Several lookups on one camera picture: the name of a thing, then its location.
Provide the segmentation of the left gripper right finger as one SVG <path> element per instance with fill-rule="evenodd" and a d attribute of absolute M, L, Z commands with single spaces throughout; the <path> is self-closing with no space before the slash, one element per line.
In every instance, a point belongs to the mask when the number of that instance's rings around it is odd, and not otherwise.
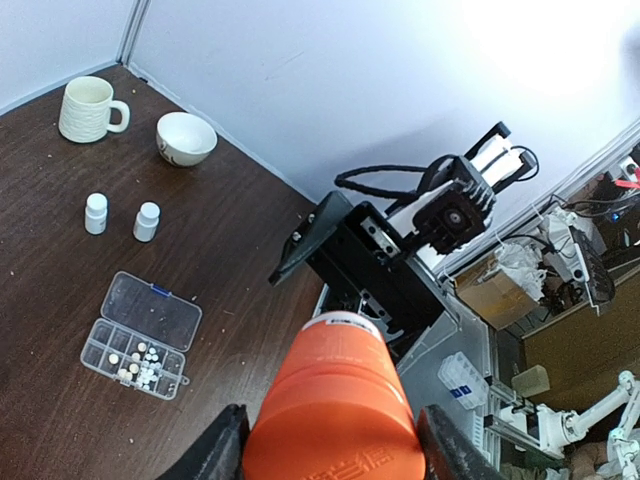
<path fill-rule="evenodd" d="M 425 456 L 425 479 L 503 479 L 440 406 L 421 409 L 417 433 Z"/>

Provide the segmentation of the white pill bottle front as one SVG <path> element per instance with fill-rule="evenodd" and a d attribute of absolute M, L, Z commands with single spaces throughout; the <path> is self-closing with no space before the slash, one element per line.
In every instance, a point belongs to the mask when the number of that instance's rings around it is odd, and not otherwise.
<path fill-rule="evenodd" d="M 136 215 L 133 236 L 139 242 L 147 243 L 155 237 L 161 210 L 154 202 L 144 202 Z"/>

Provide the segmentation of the clear plastic pill organizer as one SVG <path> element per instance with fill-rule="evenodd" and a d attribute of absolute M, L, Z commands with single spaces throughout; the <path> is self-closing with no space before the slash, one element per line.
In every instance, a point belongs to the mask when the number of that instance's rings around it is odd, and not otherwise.
<path fill-rule="evenodd" d="M 203 312 L 196 304 L 128 272 L 117 272 L 80 362 L 119 384 L 169 401 L 190 379 L 185 354 Z"/>

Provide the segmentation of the orange pill bottle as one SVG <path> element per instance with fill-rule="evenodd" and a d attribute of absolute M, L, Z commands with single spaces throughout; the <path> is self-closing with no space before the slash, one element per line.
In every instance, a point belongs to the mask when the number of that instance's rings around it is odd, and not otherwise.
<path fill-rule="evenodd" d="M 243 454 L 247 479 L 422 479 L 413 413 L 378 328 L 333 311 L 297 334 Z"/>

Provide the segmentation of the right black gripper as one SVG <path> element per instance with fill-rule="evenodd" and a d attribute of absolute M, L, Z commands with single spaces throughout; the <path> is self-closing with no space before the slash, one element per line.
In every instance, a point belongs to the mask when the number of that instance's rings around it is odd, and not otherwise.
<path fill-rule="evenodd" d="M 439 321 L 460 326 L 442 288 L 401 250 L 399 235 L 369 202 L 353 207 L 341 192 L 327 194 L 285 241 L 269 283 L 306 261 L 340 310 L 363 307 L 381 322 L 389 345 L 413 345 Z"/>

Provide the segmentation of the white pill bottle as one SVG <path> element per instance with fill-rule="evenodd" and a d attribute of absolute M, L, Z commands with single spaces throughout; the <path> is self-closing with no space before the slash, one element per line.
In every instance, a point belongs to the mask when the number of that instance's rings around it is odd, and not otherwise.
<path fill-rule="evenodd" d="M 101 235 L 106 230 L 108 199 L 99 192 L 90 194 L 85 203 L 85 230 L 91 235 Z"/>
<path fill-rule="evenodd" d="M 144 202 L 136 215 L 133 236 L 139 242 L 147 243 L 155 237 L 161 210 L 154 202 Z"/>

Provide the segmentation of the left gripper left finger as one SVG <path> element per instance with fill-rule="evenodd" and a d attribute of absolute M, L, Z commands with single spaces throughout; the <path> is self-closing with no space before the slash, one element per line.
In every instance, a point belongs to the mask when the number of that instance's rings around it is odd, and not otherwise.
<path fill-rule="evenodd" d="M 162 474 L 162 480 L 239 480 L 250 433 L 245 405 L 227 405 L 186 452 Z"/>

